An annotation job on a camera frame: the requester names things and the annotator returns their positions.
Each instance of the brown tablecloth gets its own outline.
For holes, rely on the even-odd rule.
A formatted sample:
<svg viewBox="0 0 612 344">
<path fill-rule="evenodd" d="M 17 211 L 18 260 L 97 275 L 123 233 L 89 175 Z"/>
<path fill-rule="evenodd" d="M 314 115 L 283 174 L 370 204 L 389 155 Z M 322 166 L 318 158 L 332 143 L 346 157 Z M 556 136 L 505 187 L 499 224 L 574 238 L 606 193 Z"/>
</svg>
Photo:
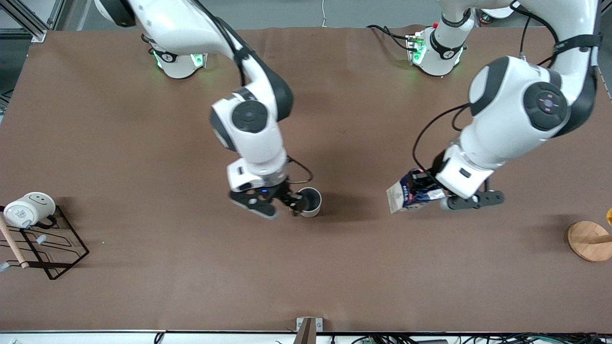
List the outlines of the brown tablecloth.
<svg viewBox="0 0 612 344">
<path fill-rule="evenodd" d="M 229 59 L 172 80 L 138 32 L 49 32 L 0 126 L 0 203 L 49 193 L 91 254 L 57 281 L 2 273 L 0 328 L 281 330 L 322 316 L 335 331 L 612 332 L 612 262 L 564 243 L 568 225 L 604 224 L 612 206 L 602 85 L 584 127 L 493 175 L 502 206 L 389 214 L 385 190 L 414 167 L 421 128 L 466 101 L 483 65 L 516 55 L 520 32 L 475 29 L 444 78 L 369 29 L 242 32 L 291 85 L 285 147 L 323 192 L 319 217 L 275 222 L 227 199 L 236 155 L 208 117 L 237 88 Z M 550 47 L 529 30 L 530 61 Z M 426 134 L 423 161 L 456 135 L 449 121 Z"/>
</svg>

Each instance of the wooden base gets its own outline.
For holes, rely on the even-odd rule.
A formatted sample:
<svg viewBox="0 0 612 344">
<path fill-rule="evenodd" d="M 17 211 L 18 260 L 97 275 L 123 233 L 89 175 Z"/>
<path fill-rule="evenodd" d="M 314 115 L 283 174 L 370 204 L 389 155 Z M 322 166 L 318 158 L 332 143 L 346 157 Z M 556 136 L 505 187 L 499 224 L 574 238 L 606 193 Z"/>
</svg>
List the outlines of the wooden base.
<svg viewBox="0 0 612 344">
<path fill-rule="evenodd" d="M 592 244 L 591 241 L 608 234 L 607 230 L 594 222 L 580 221 L 567 230 L 567 240 L 580 258 L 592 262 L 606 261 L 612 258 L 612 242 Z"/>
</svg>

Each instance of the green indicator light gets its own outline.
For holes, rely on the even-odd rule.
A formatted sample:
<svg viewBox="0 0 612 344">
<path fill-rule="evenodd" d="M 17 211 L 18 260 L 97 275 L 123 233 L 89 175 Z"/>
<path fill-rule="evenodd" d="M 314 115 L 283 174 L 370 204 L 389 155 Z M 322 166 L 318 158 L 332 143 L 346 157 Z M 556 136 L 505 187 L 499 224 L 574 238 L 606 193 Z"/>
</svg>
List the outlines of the green indicator light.
<svg viewBox="0 0 612 344">
<path fill-rule="evenodd" d="M 161 69 L 163 69 L 162 62 L 159 61 L 159 57 L 157 57 L 157 53 L 154 51 L 153 51 L 153 56 L 155 56 L 155 59 L 157 60 L 157 67 L 160 67 Z"/>
<path fill-rule="evenodd" d="M 196 67 L 199 68 L 203 65 L 202 60 L 202 54 L 192 54 L 192 61 Z"/>
</svg>

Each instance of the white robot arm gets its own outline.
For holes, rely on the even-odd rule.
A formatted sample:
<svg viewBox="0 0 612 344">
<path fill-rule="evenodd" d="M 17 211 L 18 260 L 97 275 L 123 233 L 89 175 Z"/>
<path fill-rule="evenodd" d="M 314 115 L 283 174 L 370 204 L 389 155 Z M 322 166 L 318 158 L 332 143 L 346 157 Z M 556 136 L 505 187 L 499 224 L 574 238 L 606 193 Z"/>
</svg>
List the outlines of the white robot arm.
<svg viewBox="0 0 612 344">
<path fill-rule="evenodd" d="M 289 187 L 290 161 L 278 121 L 289 116 L 293 93 L 227 23 L 198 0 L 95 0 L 95 4 L 104 17 L 120 26 L 137 24 L 170 77 L 191 75 L 202 63 L 194 56 L 217 53 L 232 59 L 241 73 L 242 87 L 215 102 L 211 111 L 219 141 L 240 155 L 227 168 L 230 199 L 269 219 L 278 215 L 270 204 L 274 198 L 294 214 L 318 212 L 318 191 L 307 188 L 293 193 Z"/>
<path fill-rule="evenodd" d="M 442 22 L 423 35 L 417 65 L 443 75 L 458 62 L 473 26 L 471 7 L 497 8 L 510 1 L 438 0 Z M 521 0 L 530 15 L 552 32 L 550 68 L 506 56 L 485 66 L 469 88 L 473 120 L 434 162 L 429 175 L 454 195 L 489 205 L 478 191 L 508 160 L 521 157 L 550 138 L 569 133 L 590 116 L 597 87 L 598 0 Z M 452 202 L 445 204 L 453 209 Z"/>
</svg>

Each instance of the smiley face mug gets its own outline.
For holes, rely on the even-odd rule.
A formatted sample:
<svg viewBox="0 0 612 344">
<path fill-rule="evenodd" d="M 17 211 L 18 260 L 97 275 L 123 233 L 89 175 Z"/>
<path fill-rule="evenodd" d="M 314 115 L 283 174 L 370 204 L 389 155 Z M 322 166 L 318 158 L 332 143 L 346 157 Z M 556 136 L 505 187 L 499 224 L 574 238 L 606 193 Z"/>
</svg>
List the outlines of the smiley face mug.
<svg viewBox="0 0 612 344">
<path fill-rule="evenodd" d="M 18 228 L 35 225 L 49 229 L 56 223 L 52 216 L 54 213 L 55 202 L 42 192 L 30 192 L 4 208 L 4 218 L 7 223 Z M 51 225 L 40 223 L 43 219 L 51 220 Z"/>
</svg>

